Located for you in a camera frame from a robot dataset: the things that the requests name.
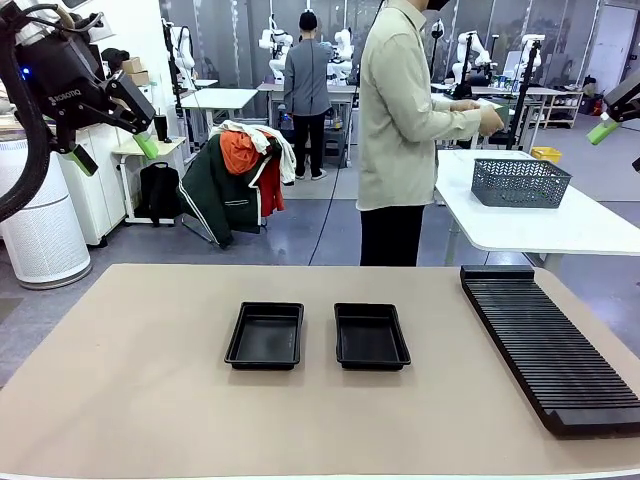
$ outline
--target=white air purifier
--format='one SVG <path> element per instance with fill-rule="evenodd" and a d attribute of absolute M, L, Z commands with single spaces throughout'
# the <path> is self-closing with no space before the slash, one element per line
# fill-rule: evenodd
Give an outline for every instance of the white air purifier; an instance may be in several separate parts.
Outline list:
<path fill-rule="evenodd" d="M 0 143 L 0 196 L 22 174 L 27 161 L 27 141 Z M 40 191 L 0 230 L 18 282 L 32 290 L 62 287 L 91 271 L 91 257 L 69 197 L 56 154 Z"/>

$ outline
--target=black backpack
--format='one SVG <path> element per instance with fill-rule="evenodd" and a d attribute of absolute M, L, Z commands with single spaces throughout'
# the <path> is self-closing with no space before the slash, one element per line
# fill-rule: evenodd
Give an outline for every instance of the black backpack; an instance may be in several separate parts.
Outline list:
<path fill-rule="evenodd" d="M 150 218 L 154 227 L 161 218 L 175 218 L 182 213 L 176 189 L 180 183 L 178 172 L 166 162 L 157 162 L 140 171 L 142 204 L 139 214 Z"/>

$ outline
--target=man's hair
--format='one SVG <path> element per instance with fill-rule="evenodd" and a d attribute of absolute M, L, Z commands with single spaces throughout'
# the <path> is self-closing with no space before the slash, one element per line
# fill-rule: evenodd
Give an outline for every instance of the man's hair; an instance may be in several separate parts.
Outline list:
<path fill-rule="evenodd" d="M 318 28 L 318 19 L 313 12 L 304 12 L 300 15 L 300 30 L 313 32 L 316 28 Z"/>

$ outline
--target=plastic basket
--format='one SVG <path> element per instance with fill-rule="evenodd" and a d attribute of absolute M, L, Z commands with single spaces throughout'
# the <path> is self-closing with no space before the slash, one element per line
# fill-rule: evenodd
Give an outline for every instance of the plastic basket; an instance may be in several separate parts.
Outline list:
<path fill-rule="evenodd" d="M 553 163 L 559 163 L 562 160 L 562 152 L 553 147 L 534 147 L 531 149 L 531 156 L 538 160 L 547 160 Z"/>
<path fill-rule="evenodd" d="M 477 159 L 471 191 L 488 207 L 558 208 L 570 181 L 547 161 Z"/>

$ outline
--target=sneaker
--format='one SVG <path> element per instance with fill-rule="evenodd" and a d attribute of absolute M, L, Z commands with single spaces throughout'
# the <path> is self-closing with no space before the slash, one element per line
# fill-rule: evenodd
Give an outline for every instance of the sneaker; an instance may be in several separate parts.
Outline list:
<path fill-rule="evenodd" d="M 322 168 L 320 169 L 320 175 L 318 175 L 317 177 L 311 177 L 311 180 L 322 180 L 324 177 L 327 176 L 327 171 L 323 170 Z"/>

